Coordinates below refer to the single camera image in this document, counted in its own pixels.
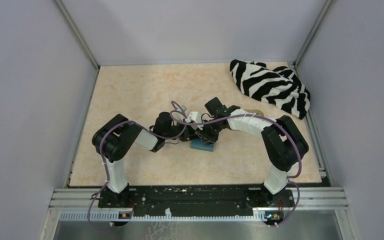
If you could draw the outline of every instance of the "beige tabletop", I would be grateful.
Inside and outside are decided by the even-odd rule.
[[[286,62],[268,62],[273,69]],[[243,95],[229,73],[229,63],[103,66],[100,69],[79,143],[70,186],[98,186],[106,176],[92,137],[116,114],[143,126],[154,125],[160,112],[173,109],[172,100],[189,111],[205,113],[204,104],[214,97],[227,107],[258,109],[266,117],[290,116],[309,152],[302,159],[300,183],[319,183],[321,177],[305,122],[274,105]],[[271,163],[264,143],[240,131],[220,133],[214,151],[190,148],[189,142],[166,144],[154,153],[133,145],[124,157],[131,185],[192,185],[262,183]]]

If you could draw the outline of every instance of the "metal frame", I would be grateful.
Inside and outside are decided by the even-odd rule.
[[[80,139],[82,138],[83,129],[85,128],[86,117],[88,116],[89,106],[91,105],[92,96],[93,96],[94,91],[95,91],[95,85],[97,84],[99,72],[100,72],[99,69],[97,69],[96,72],[95,72],[95,76],[93,77],[93,84],[91,85],[91,89],[89,90],[90,97],[89,97],[89,99],[87,101],[87,104],[86,104],[85,108],[83,109],[83,114],[82,114],[82,118],[81,118],[81,124],[80,124],[80,127],[79,127],[79,129],[77,131],[77,135],[76,135],[76,145],[75,145],[75,147],[73,147],[72,152],[70,153],[70,158],[69,158],[69,159],[71,159],[70,167],[68,168],[68,172],[66,172],[66,174],[64,174],[64,176],[65,176],[64,186],[65,187],[70,185],[71,176],[73,174],[74,161],[76,159],[76,156],[77,156],[77,153],[78,153],[78,150],[79,150]]]
[[[91,49],[89,48],[88,44],[86,43],[85,39],[80,33],[79,28],[77,28],[75,22],[70,16],[70,13],[67,10],[66,6],[64,5],[63,1],[62,0],[52,0],[52,1],[55,4],[56,8],[59,10],[59,13],[61,14],[68,29],[70,29],[71,33],[73,34],[75,40],[78,43],[78,46],[81,48],[86,58],[90,61],[90,63],[96,70],[99,70],[101,66],[99,66],[99,64],[97,63],[94,55],[92,54]]]
[[[296,57],[295,64],[294,64],[295,66],[299,66],[300,63],[302,62],[304,55],[309,49],[310,44],[313,42],[313,39],[316,36],[316,33],[319,30],[323,20],[325,19],[326,15],[328,14],[329,10],[332,8],[335,2],[336,0],[326,0],[326,2],[324,2],[323,8],[321,9],[321,12],[317,17],[317,20],[315,21],[307,38],[305,39],[305,42],[302,45],[301,50],[299,50],[298,56]]]
[[[58,8],[61,16],[63,17],[67,27],[70,29],[71,33],[75,37],[77,43],[82,49],[85,56],[88,58],[90,63],[96,69],[95,79],[93,83],[93,88],[91,89],[90,95],[93,94],[95,88],[95,83],[98,78],[100,65],[97,63],[95,57],[93,56],[91,50],[89,49],[87,42],[84,40],[81,32],[77,28],[77,25],[73,21],[65,7],[63,0],[52,0],[55,3],[55,6]],[[299,76],[298,66],[302,62],[303,57],[305,56],[310,44],[312,43],[316,33],[318,32],[321,23],[325,19],[326,14],[331,9],[333,3],[336,0],[326,0],[316,22],[314,23],[311,31],[309,32],[308,37],[306,38],[299,54],[294,62],[288,62],[288,66],[291,69],[294,69],[297,75]],[[83,123],[79,128],[77,140],[80,141],[83,127],[86,120],[86,115],[89,110],[90,100],[87,103],[87,106],[84,110]],[[312,117],[311,111],[307,113],[305,118],[305,123],[310,135],[311,143],[313,144],[314,152],[316,159],[319,164],[320,176],[322,179],[326,179],[328,184],[331,187],[305,187],[312,186],[314,184],[302,184],[300,187],[301,190],[301,199],[299,201],[297,211],[323,211],[323,210],[335,210],[338,229],[342,234],[343,239],[359,239],[358,233],[356,231],[353,218],[351,216],[350,208],[348,201],[346,199],[344,190],[342,187],[333,187],[333,182],[331,182],[330,177],[332,176],[329,172],[329,168],[326,163],[326,156],[323,151],[323,146],[321,144],[316,123]],[[78,144],[73,149],[72,160],[74,161],[78,150]],[[72,165],[70,167],[70,173],[67,174],[68,177],[65,181],[68,186],[70,182]],[[99,188],[59,188],[55,189],[52,195],[51,201],[49,203],[49,208],[45,218],[44,226],[40,235],[42,240],[51,240],[54,238],[55,232],[57,230],[57,225],[59,221],[86,221],[87,211],[91,204],[91,195],[96,193]],[[292,190],[294,197],[297,197],[297,190],[295,188],[289,188]],[[262,211],[273,211],[277,210],[271,207],[255,207],[253,216],[233,216],[233,217],[173,217],[170,214],[166,216],[159,217],[132,217],[131,221],[261,221],[261,212]],[[118,213],[130,212],[131,208],[98,208],[98,202],[96,201],[92,206],[91,219],[93,221],[123,221],[118,219]]]

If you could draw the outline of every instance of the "striped fabric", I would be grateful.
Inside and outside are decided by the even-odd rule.
[[[303,119],[310,108],[310,92],[286,66],[267,69],[263,62],[233,60],[230,73],[237,88],[248,97],[274,104]]]

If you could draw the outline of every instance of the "wire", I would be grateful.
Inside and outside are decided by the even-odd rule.
[[[98,192],[95,192],[94,194],[92,194],[92,196],[90,196],[90,199],[93,199],[97,194]]]
[[[210,117],[210,118],[212,118],[212,119],[214,118],[213,116],[211,116],[209,113],[206,112],[206,113],[204,113],[204,114],[201,115],[201,123],[204,122],[204,119],[203,119],[204,115],[207,115],[208,117]]]
[[[171,101],[171,104],[173,106],[180,106],[175,101]],[[172,111],[170,111],[170,117],[173,119],[173,121],[175,121],[175,122],[177,122],[179,124],[183,124],[185,126],[201,126],[201,125],[207,125],[207,124],[214,124],[214,123],[218,123],[218,122],[221,122],[221,121],[224,121],[224,120],[227,120],[227,119],[234,119],[234,118],[239,118],[239,117],[253,117],[253,118],[257,118],[257,119],[261,119],[261,120],[264,120],[266,122],[269,122],[269,123],[275,125],[286,136],[286,138],[291,143],[291,145],[293,147],[293,150],[295,151],[296,157],[298,159],[298,171],[297,171],[297,173],[295,175],[293,175],[293,176],[288,176],[287,178],[288,179],[296,179],[296,178],[298,178],[301,175],[303,164],[302,164],[302,161],[301,161],[301,155],[300,155],[300,151],[298,151],[297,144],[295,143],[295,141],[291,137],[291,135],[289,135],[289,133],[279,123],[275,122],[274,120],[272,120],[270,118],[267,118],[265,116],[256,115],[256,114],[245,113],[245,114],[225,116],[225,117],[221,117],[221,118],[218,118],[218,119],[215,119],[215,120],[206,121],[206,122],[192,123],[192,122],[183,122],[183,121],[180,121],[180,120],[176,119],[173,116],[173,113],[182,114],[182,112],[180,112],[178,110],[172,110]]]
[[[279,201],[279,213],[284,211],[284,202],[282,200]]]
[[[224,121],[224,120],[227,120],[227,119],[233,119],[233,118],[238,118],[238,117],[253,117],[253,118],[258,118],[258,119],[261,119],[261,120],[264,120],[264,121],[267,121],[273,125],[275,125],[276,127],[278,127],[280,129],[280,131],[283,132],[283,134],[285,134],[286,138],[290,141],[293,149],[295,150],[295,154],[298,158],[298,172],[296,173],[296,175],[293,175],[293,176],[288,176],[287,178],[288,179],[294,179],[294,178],[297,178],[300,174],[301,174],[301,170],[302,170],[302,161],[301,161],[301,155],[300,155],[300,152],[298,151],[298,148],[297,148],[297,145],[296,143],[294,142],[294,140],[292,139],[292,137],[289,135],[289,133],[281,126],[279,125],[277,122],[271,120],[270,118],[267,118],[267,117],[264,117],[264,116],[260,116],[260,115],[251,115],[250,113],[246,113],[246,114],[238,114],[238,115],[231,115],[231,116],[226,116],[226,117],[221,117],[219,119],[215,119],[215,120],[210,120],[210,121],[206,121],[206,122],[200,122],[200,123],[190,123],[190,122],[183,122],[183,121],[180,121],[178,120],[177,118],[175,118],[173,116],[173,113],[178,113],[178,114],[181,114],[185,119],[187,119],[187,115],[185,113],[185,111],[183,110],[183,108],[175,101],[171,101],[171,105],[174,107],[175,110],[172,110],[170,111],[170,117],[173,119],[173,121],[179,123],[179,124],[182,124],[184,127],[183,129],[180,131],[180,133],[176,136],[173,136],[173,137],[165,137],[165,136],[161,136],[161,135],[158,135],[152,131],[150,131],[148,128],[140,125],[139,123],[135,122],[135,121],[131,121],[131,120],[127,120],[127,121],[123,121],[123,122],[120,122],[119,124],[116,124],[115,126],[113,126],[107,133],[105,133],[105,135],[103,136],[100,144],[99,144],[99,154],[101,155],[101,158],[102,158],[102,162],[103,162],[103,165],[104,165],[104,168],[105,168],[105,174],[106,174],[106,182],[105,184],[101,187],[101,189],[97,192],[97,194],[93,197],[92,199],[92,202],[90,203],[90,206],[89,206],[89,210],[87,211],[87,221],[89,222],[89,225],[95,229],[96,231],[99,231],[99,232],[108,232],[110,231],[112,228],[110,227],[109,229],[107,230],[100,230],[100,229],[97,229],[93,226],[92,222],[91,222],[91,210],[92,210],[92,206],[95,202],[95,200],[97,199],[98,195],[104,190],[104,188],[108,185],[108,183],[110,182],[110,172],[109,172],[109,169],[108,169],[108,166],[107,166],[107,160],[105,158],[105,155],[104,155],[104,151],[103,151],[103,146],[104,146],[104,142],[105,140],[107,139],[107,137],[113,133],[117,128],[125,125],[125,124],[136,124],[138,125],[139,127],[143,128],[145,131],[147,131],[148,133],[154,135],[155,137],[157,138],[161,138],[161,139],[164,139],[164,140],[173,140],[173,139],[177,139],[178,137],[180,137],[186,130],[187,126],[200,126],[200,125],[208,125],[208,124],[214,124],[214,123],[218,123],[218,122],[221,122],[221,121]],[[290,181],[291,183],[295,184],[295,186],[297,187],[298,189],[298,185],[292,181]],[[298,191],[298,199],[297,199],[297,202],[294,206],[294,208],[292,209],[291,213],[293,211],[295,211],[295,208],[297,207],[297,204],[298,204],[298,200],[299,200],[299,191]],[[289,214],[283,221],[282,223],[289,218],[291,214]]]
[[[177,142],[166,142],[165,144],[173,144],[173,145],[177,145],[180,143],[180,139],[177,139]]]
[[[291,217],[291,215],[295,212],[295,209],[297,209],[298,203],[300,202],[300,187],[294,181],[290,180],[289,183],[295,185],[295,187],[296,187],[297,196],[296,196],[295,205],[293,206],[293,208],[289,212],[289,214],[283,219],[283,221],[281,221],[280,223],[275,224],[275,225],[269,225],[270,227],[280,227],[280,226],[282,226]]]
[[[133,203],[133,206],[131,207],[131,211],[129,212],[128,216],[122,216],[122,219],[131,219],[133,216],[133,212],[135,211],[135,203],[133,202],[133,199],[129,199],[128,201]]]
[[[186,113],[185,111],[183,110],[183,108],[177,104],[176,102],[172,101],[171,102],[171,105],[174,107],[174,109],[180,109],[180,111],[176,110],[178,113],[180,113],[185,119],[188,118],[186,116]],[[152,132],[150,129],[140,125],[139,123],[135,122],[135,121],[131,121],[131,120],[127,120],[127,121],[123,121],[123,122],[120,122],[118,124],[116,124],[115,126],[113,126],[107,133],[104,134],[104,136],[102,137],[102,140],[100,141],[99,143],[99,154],[102,158],[102,163],[103,163],[103,166],[105,168],[105,175],[106,175],[106,181],[104,183],[104,185],[100,188],[100,190],[95,194],[95,196],[93,197],[92,199],[92,202],[90,203],[90,206],[89,206],[89,209],[87,211],[87,221],[89,222],[89,225],[96,231],[98,232],[101,232],[101,233],[107,233],[109,231],[112,230],[113,227],[110,227],[106,230],[101,230],[101,229],[98,229],[96,228],[93,224],[92,224],[92,221],[91,221],[91,211],[92,211],[92,206],[94,204],[94,202],[96,201],[96,199],[98,198],[98,195],[105,189],[105,187],[108,185],[108,183],[110,182],[111,178],[110,178],[110,172],[109,172],[109,169],[108,169],[108,166],[107,166],[107,160],[105,158],[105,155],[104,155],[104,151],[103,151],[103,146],[104,146],[104,142],[105,140],[108,138],[108,136],[110,134],[112,134],[117,128],[125,125],[125,124],[136,124],[138,125],[139,127],[141,127],[142,129],[144,129],[145,131],[147,131],[148,133],[154,135],[155,137],[157,138],[160,138],[160,139],[164,139],[164,140],[174,140],[174,139],[177,139],[178,137],[180,137],[183,132],[185,132],[187,126],[184,125],[183,129],[180,131],[179,134],[177,134],[176,136],[173,136],[173,137],[166,137],[166,136],[161,136],[161,135],[158,135],[154,132]]]
[[[180,106],[175,101],[171,101],[171,105],[173,105],[175,109],[176,109],[175,106]],[[266,122],[269,122],[269,123],[275,125],[286,136],[286,138],[291,143],[291,145],[293,147],[293,150],[295,151],[296,157],[298,159],[298,171],[297,171],[297,173],[295,175],[293,175],[293,176],[288,176],[287,178],[288,179],[295,179],[295,178],[298,178],[301,175],[303,164],[302,164],[302,159],[301,159],[300,151],[298,150],[297,144],[295,143],[295,141],[291,137],[291,135],[289,135],[289,133],[279,123],[273,121],[270,118],[267,118],[267,117],[264,117],[264,116],[260,116],[260,115],[256,115],[256,114],[245,113],[245,114],[238,114],[238,115],[231,115],[231,116],[221,117],[221,118],[218,118],[218,119],[215,119],[215,120],[206,121],[206,122],[190,123],[190,122],[183,122],[183,121],[180,121],[180,120],[176,119],[173,116],[173,113],[182,114],[182,112],[180,112],[178,110],[172,110],[172,111],[170,111],[170,117],[173,119],[173,121],[175,121],[175,122],[177,122],[179,124],[183,124],[185,126],[199,126],[199,125],[214,124],[214,123],[218,123],[218,122],[221,122],[221,121],[224,121],[224,120],[227,120],[227,119],[233,119],[233,118],[239,118],[239,117],[252,117],[252,118],[258,118],[258,119],[264,120]],[[296,198],[296,201],[295,201],[295,205],[293,206],[293,208],[290,211],[290,213],[283,219],[282,222],[280,222],[279,224],[271,225],[271,227],[280,227],[281,225],[283,225],[291,217],[292,213],[295,212],[295,209],[297,208],[298,203],[300,201],[300,188],[299,188],[298,184],[296,182],[291,181],[291,180],[289,180],[288,182],[293,184],[293,185],[295,185],[295,187],[296,187],[297,198]]]
[[[95,196],[93,197],[92,199],[92,202],[90,203],[90,206],[89,206],[89,209],[87,210],[87,222],[89,223],[90,227],[93,228],[95,231],[98,231],[100,233],[108,233],[108,232],[111,232],[113,230],[113,227],[109,227],[105,230],[101,230],[99,228],[96,228],[93,224],[92,224],[92,221],[91,221],[91,210],[92,210],[92,206],[94,205],[94,202],[96,201],[96,199],[98,198],[98,195],[105,189],[105,187],[108,185],[108,181],[106,181],[104,183],[104,185],[102,185],[102,187],[99,189],[99,191],[95,194]]]

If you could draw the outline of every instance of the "black mounting plate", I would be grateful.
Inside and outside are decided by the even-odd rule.
[[[173,217],[252,216],[254,207],[278,206],[268,206],[260,193],[255,184],[130,186],[128,199],[137,217],[165,216],[168,208]],[[281,199],[284,208],[295,204],[291,190],[283,191]],[[103,191],[98,206],[129,208],[133,203],[116,201]]]

